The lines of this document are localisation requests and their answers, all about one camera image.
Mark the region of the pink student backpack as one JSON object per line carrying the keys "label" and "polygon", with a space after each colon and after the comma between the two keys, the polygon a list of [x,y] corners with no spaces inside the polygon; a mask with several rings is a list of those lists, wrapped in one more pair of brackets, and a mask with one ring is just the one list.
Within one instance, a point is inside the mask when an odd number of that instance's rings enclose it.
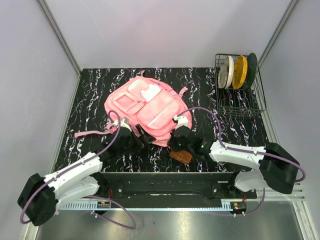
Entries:
{"label": "pink student backpack", "polygon": [[105,112],[116,111],[121,119],[127,118],[128,125],[139,136],[136,125],[140,125],[155,138],[154,145],[167,147],[170,132],[184,125],[192,128],[190,111],[183,114],[182,121],[175,123],[173,118],[188,109],[182,99],[188,90],[183,87],[176,92],[170,85],[142,74],[131,78],[113,91],[104,103]]}

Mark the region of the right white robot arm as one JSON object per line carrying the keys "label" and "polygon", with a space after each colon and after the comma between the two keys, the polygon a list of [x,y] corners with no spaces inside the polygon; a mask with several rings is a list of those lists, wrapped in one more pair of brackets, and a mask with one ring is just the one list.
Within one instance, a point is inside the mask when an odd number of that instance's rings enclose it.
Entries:
{"label": "right white robot arm", "polygon": [[256,188],[269,187],[287,195],[293,191],[300,163],[277,143],[258,147],[227,144],[200,138],[186,126],[178,127],[170,135],[168,145],[174,152],[185,151],[194,158],[250,168],[236,173],[229,181],[227,192],[232,198]]}

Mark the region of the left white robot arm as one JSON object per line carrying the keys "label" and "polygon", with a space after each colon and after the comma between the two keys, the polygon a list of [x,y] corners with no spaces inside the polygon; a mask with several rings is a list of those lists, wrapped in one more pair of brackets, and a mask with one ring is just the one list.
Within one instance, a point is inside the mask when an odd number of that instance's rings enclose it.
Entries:
{"label": "left white robot arm", "polygon": [[124,154],[138,152],[156,139],[139,124],[139,136],[127,124],[122,124],[95,150],[88,152],[76,162],[45,176],[30,176],[18,197],[22,209],[20,222],[40,226],[54,216],[56,211],[87,196],[103,198],[108,186],[101,176],[103,166]]}

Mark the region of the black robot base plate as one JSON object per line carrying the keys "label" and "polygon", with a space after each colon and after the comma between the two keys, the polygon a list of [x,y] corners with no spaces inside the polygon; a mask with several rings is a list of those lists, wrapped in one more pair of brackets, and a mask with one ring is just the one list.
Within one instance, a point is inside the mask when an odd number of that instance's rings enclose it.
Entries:
{"label": "black robot base plate", "polygon": [[97,172],[90,175],[99,187],[96,195],[112,199],[133,197],[201,196],[207,199],[255,199],[254,190],[232,185],[232,172]]}

